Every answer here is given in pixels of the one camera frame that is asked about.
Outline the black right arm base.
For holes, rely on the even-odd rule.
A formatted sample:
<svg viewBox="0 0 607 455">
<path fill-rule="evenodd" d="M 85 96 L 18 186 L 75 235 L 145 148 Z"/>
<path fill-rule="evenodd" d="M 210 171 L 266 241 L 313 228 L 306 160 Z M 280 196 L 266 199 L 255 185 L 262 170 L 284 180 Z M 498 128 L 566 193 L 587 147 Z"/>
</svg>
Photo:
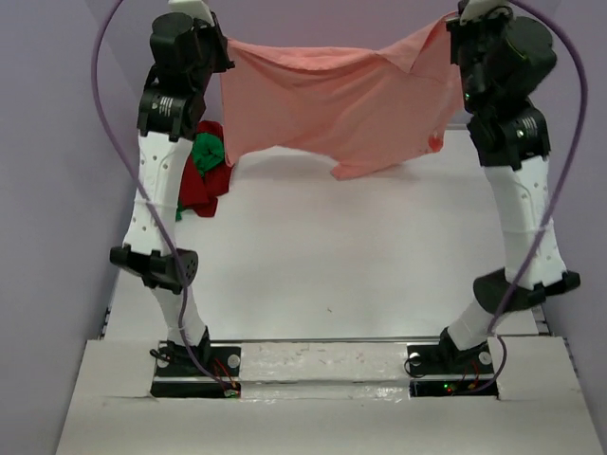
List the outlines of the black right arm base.
<svg viewBox="0 0 607 455">
<path fill-rule="evenodd" d="M 407 346 L 403 368 L 410 377 L 411 398 L 499 396 L 496 383 L 491 382 L 494 365 L 486 343 L 456 364 L 448 365 L 437 354 L 437 344 Z"/>
</svg>

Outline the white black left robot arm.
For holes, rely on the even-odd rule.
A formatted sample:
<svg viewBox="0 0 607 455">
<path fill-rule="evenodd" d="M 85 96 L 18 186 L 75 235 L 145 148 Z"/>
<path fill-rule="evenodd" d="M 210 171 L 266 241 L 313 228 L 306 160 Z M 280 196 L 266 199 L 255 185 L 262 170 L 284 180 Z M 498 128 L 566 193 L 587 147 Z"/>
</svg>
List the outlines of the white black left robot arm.
<svg viewBox="0 0 607 455">
<path fill-rule="evenodd" d="M 212 348 L 191 289 L 198 255 L 176 246 L 176 212 L 206 89 L 213 74 L 234 64 L 215 14 L 191 3 L 173 2 L 153 21 L 150 48 L 154 63 L 138 105 L 138 189 L 130 226 L 110 261 L 141 279 L 160 306 L 168 334 L 152 356 L 199 374 Z"/>
</svg>

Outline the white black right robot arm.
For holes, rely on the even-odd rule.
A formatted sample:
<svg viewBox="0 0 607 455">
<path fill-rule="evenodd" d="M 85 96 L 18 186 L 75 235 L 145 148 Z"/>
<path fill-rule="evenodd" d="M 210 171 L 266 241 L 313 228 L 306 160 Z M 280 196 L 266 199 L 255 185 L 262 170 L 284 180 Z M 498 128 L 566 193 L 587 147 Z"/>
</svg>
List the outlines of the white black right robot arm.
<svg viewBox="0 0 607 455">
<path fill-rule="evenodd" d="M 550 31 L 515 16 L 506 1 L 461 1 L 447 22 L 460 70 L 469 135 L 499 214 L 506 260 L 477 278 L 473 302 L 440 336 L 438 364 L 457 372 L 480 352 L 487 332 L 580 284 L 559 251 L 547 213 L 550 142 L 531 93 L 557 63 Z"/>
</svg>

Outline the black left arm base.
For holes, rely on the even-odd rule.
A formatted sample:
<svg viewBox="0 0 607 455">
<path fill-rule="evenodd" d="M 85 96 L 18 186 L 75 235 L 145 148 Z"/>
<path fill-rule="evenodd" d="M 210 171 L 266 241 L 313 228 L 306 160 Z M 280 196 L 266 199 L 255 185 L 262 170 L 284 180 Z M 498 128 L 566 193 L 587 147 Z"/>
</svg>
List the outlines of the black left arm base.
<svg viewBox="0 0 607 455">
<path fill-rule="evenodd" d="M 240 398 L 240 367 L 242 348 L 237 345 L 213 344 L 211 357 L 201 372 L 191 359 L 168 361 L 167 343 L 161 342 L 150 355 L 156 362 L 151 395 L 155 398 Z"/>
</svg>

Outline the pink t shirt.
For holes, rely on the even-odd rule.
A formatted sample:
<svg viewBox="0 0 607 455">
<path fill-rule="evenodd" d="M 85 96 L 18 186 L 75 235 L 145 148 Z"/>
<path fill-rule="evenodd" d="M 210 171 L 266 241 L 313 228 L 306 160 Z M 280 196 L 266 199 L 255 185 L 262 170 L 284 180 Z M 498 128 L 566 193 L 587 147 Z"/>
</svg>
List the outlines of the pink t shirt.
<svg viewBox="0 0 607 455">
<path fill-rule="evenodd" d="M 447 19 L 380 50 L 231 39 L 220 77 L 226 161 L 280 146 L 324 155 L 338 180 L 441 151 L 463 108 Z"/>
</svg>

